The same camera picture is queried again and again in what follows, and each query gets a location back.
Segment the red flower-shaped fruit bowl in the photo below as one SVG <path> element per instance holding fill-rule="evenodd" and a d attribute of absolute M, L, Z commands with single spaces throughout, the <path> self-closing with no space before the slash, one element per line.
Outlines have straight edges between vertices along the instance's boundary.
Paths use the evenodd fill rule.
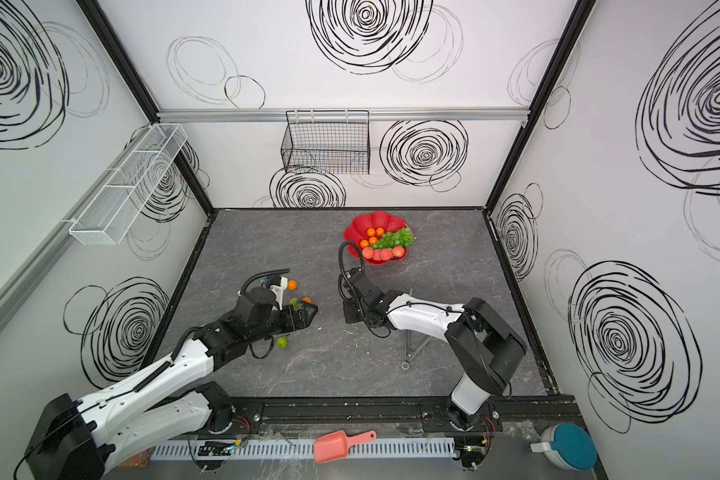
<path fill-rule="evenodd" d="M 355 217 L 350 226 L 345 230 L 344 239 L 357 244 L 362 250 L 364 248 L 363 241 L 370 241 L 371 236 L 368 234 L 369 229 L 373 228 L 377 230 L 381 228 L 385 233 L 394 233 L 407 227 L 408 224 L 404 219 L 384 211 L 377 211 Z M 356 251 L 354 248 L 351 248 L 349 253 L 355 258 L 364 258 L 361 250 Z"/>

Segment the green fake grape bunch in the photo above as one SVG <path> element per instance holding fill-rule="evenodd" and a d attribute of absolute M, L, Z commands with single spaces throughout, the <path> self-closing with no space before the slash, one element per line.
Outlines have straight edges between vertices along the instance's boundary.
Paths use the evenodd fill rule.
<path fill-rule="evenodd" d="M 406 227 L 395 232 L 385 232 L 380 237 L 377 237 L 376 242 L 371 244 L 371 247 L 374 250 L 395 249 L 397 247 L 408 249 L 414 242 L 415 236 L 411 229 Z"/>

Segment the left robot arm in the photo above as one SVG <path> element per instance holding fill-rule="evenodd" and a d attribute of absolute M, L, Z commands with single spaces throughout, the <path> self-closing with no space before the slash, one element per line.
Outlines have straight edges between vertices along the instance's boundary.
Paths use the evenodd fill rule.
<path fill-rule="evenodd" d="M 36 479 L 99 479 L 177 435 L 226 431 L 237 419 L 230 397 L 200 379 L 255 342 L 308 328 L 317 312 L 264 287 L 241 293 L 233 310 L 189 328 L 170 354 L 135 374 L 79 399 L 63 394 L 50 401 L 18 463 Z"/>

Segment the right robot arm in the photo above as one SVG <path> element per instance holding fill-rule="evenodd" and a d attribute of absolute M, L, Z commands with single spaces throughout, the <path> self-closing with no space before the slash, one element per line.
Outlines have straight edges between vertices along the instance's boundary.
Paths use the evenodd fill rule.
<path fill-rule="evenodd" d="M 369 331 L 412 331 L 449 345 L 463 374 L 446 401 L 445 415 L 467 431 L 492 396 L 504 395 L 527 345 L 486 301 L 426 301 L 397 290 L 384 292 L 360 268 L 340 273 L 338 288 L 347 323 Z"/>

